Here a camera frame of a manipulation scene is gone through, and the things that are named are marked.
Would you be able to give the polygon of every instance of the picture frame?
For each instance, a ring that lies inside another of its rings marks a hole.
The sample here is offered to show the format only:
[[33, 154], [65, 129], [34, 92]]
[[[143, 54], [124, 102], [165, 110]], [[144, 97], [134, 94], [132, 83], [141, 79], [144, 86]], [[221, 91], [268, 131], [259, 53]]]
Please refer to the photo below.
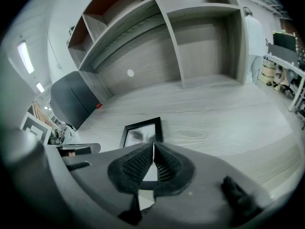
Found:
[[29, 112], [25, 114], [20, 129], [26, 133], [35, 134], [37, 139], [41, 141], [43, 145], [48, 144], [48, 140], [52, 131], [50, 126], [40, 121]]
[[154, 134], [154, 140], [158, 141], [158, 142], [163, 142], [163, 132], [162, 132], [162, 124], [161, 124], [161, 118], [157, 117], [154, 119], [150, 119], [150, 120], [146, 120], [146, 121], [142, 121], [142, 122], [138, 122], [132, 125], [127, 125], [124, 128], [123, 131], [123, 135], [121, 138], [121, 142], [120, 142], [120, 148], [126, 147], [126, 146], [130, 146], [129, 144], [129, 133], [130, 131], [137, 131], [137, 130], [141, 130], [142, 132], [144, 132], [142, 134], [142, 137], [144, 137], [143, 139], [144, 142], [147, 141], [147, 136], [151, 133], [152, 135]]

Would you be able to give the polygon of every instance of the desk surface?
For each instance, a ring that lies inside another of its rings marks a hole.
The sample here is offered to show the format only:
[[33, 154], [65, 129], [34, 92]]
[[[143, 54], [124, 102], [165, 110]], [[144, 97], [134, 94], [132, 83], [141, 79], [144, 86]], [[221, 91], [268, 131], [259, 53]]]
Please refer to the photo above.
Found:
[[286, 69], [293, 70], [295, 73], [297, 73], [298, 75], [300, 75], [302, 77], [305, 77], [305, 72], [304, 71], [302, 71], [297, 66], [295, 66], [295, 65], [293, 65], [293, 64], [291, 64], [291, 63], [289, 63], [289, 62], [287, 62], [287, 61], [285, 61], [285, 60], [283, 60], [279, 57], [267, 54], [266, 58], [269, 59], [272, 62], [275, 62], [275, 63], [279, 64], [280, 66], [282, 66]]
[[165, 142], [220, 157], [273, 195], [301, 165], [289, 124], [267, 96], [254, 84], [222, 75], [193, 80], [184, 90], [181, 83], [163, 83], [115, 96], [91, 114], [72, 142], [114, 150], [126, 125], [156, 117]]

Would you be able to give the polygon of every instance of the white lab coat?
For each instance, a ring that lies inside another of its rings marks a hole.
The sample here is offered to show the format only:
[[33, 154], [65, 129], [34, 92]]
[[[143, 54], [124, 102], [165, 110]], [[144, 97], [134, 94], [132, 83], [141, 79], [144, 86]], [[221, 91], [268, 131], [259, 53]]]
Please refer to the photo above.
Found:
[[247, 16], [245, 20], [249, 43], [246, 83], [256, 83], [259, 70], [263, 65], [263, 56], [267, 54], [265, 34], [262, 24], [256, 18]]

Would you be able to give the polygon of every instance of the fluorescent light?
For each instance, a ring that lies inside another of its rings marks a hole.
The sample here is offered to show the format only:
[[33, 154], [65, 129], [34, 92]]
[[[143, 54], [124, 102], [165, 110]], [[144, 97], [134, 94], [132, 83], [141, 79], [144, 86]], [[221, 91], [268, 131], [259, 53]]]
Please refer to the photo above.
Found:
[[36, 86], [37, 86], [38, 90], [39, 90], [41, 93], [44, 92], [44, 89], [43, 89], [42, 85], [40, 84], [40, 82], [38, 82], [38, 83], [36, 84]]
[[25, 68], [27, 69], [29, 74], [31, 74], [34, 71], [34, 68], [30, 60], [27, 45], [25, 44], [25, 42], [22, 42], [17, 46], [17, 49]]

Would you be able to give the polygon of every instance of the computer monitor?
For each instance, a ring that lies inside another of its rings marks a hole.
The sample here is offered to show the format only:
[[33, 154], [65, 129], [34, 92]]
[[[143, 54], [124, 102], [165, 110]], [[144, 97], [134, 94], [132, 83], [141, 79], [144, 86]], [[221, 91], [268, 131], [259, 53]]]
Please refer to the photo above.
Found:
[[274, 32], [273, 44], [294, 52], [296, 51], [296, 39], [294, 36]]

